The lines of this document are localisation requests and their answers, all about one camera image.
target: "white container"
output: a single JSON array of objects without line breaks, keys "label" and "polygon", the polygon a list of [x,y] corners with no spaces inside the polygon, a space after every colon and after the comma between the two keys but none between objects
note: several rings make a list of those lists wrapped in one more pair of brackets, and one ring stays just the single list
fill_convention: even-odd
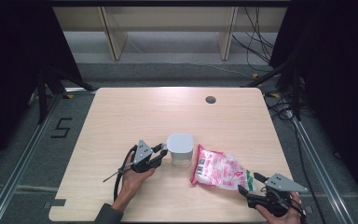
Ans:
[{"label": "white container", "polygon": [[193,157],[193,137],[189,133],[174,133],[167,138],[167,149],[171,152],[172,164],[189,167]]}]

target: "plastic bag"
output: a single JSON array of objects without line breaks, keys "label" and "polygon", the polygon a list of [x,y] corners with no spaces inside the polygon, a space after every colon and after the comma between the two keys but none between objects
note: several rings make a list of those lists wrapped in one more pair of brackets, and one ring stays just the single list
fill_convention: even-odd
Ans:
[{"label": "plastic bag", "polygon": [[190,181],[193,185],[212,188],[237,190],[238,185],[242,185],[249,191],[255,190],[250,172],[240,166],[233,156],[206,150],[202,145],[199,145],[197,166]]}]

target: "hand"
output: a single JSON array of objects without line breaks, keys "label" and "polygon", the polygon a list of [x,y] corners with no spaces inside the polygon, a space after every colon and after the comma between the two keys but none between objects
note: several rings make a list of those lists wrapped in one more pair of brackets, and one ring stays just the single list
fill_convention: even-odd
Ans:
[{"label": "hand", "polygon": [[[127,159],[126,163],[131,162],[131,156]],[[124,212],[127,205],[135,197],[136,192],[142,186],[144,181],[150,177],[154,172],[155,168],[152,168],[143,173],[136,173],[132,169],[128,169],[122,176],[121,191],[118,194],[115,202],[112,204],[112,208]]]},{"label": "hand", "polygon": [[[292,199],[300,203],[300,196],[294,192],[290,192]],[[300,214],[293,209],[292,207],[287,210],[287,213],[282,217],[275,217],[272,215],[267,208],[258,204],[255,206],[255,209],[263,216],[267,222],[266,224],[300,224]]]}]

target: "wooden table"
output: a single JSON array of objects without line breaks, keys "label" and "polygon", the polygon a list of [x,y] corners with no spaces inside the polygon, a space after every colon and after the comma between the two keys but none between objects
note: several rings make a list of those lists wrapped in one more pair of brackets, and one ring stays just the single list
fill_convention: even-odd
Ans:
[{"label": "wooden table", "polygon": [[[214,104],[206,97],[213,96]],[[92,221],[113,202],[116,179],[103,180],[143,139],[153,147],[172,133],[191,133],[194,153],[206,149],[234,155],[251,172],[292,178],[259,89],[101,88],[97,91],[52,206],[54,221]],[[237,191],[192,186],[189,168],[172,165],[168,154],[128,206],[128,222],[263,221]],[[263,185],[258,181],[257,190]]]}]

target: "gray floor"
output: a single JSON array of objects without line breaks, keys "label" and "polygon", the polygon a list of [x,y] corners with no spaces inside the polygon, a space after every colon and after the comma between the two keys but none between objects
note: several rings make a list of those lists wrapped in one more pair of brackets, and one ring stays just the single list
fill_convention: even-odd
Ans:
[{"label": "gray floor", "polygon": [[[247,54],[233,41],[228,61],[221,61],[215,34],[213,33],[130,33],[120,61],[112,62],[103,33],[67,33],[70,47],[78,63],[82,77],[96,87],[127,86],[221,86],[239,87],[251,81],[249,77],[269,70],[265,62],[254,54]],[[244,34],[235,34],[243,43],[249,40]],[[263,35],[273,42],[276,34]],[[259,87],[263,92],[273,91],[275,77]],[[75,87],[64,82],[66,87]],[[75,95],[72,99],[61,99],[51,116],[47,129],[23,174],[0,223],[51,223],[48,219],[49,204],[53,201],[61,183],[76,139],[87,116],[93,95]],[[268,105],[279,99],[266,98]],[[321,157],[331,179],[348,207],[353,223],[358,223],[358,187],[345,165],[333,156],[334,148],[317,118],[310,109],[302,110],[301,123]],[[56,125],[62,118],[70,127],[66,138],[51,138],[62,134]],[[0,152],[0,191],[9,179],[21,153],[27,147],[38,121],[37,100],[23,115],[17,131],[7,140]],[[290,121],[273,119],[283,152],[296,182],[313,188],[317,201],[311,194],[301,194],[303,205],[308,210],[308,223],[339,223],[331,202],[326,197],[323,185],[303,153],[305,172],[301,169],[301,158],[296,142],[295,129]]]}]

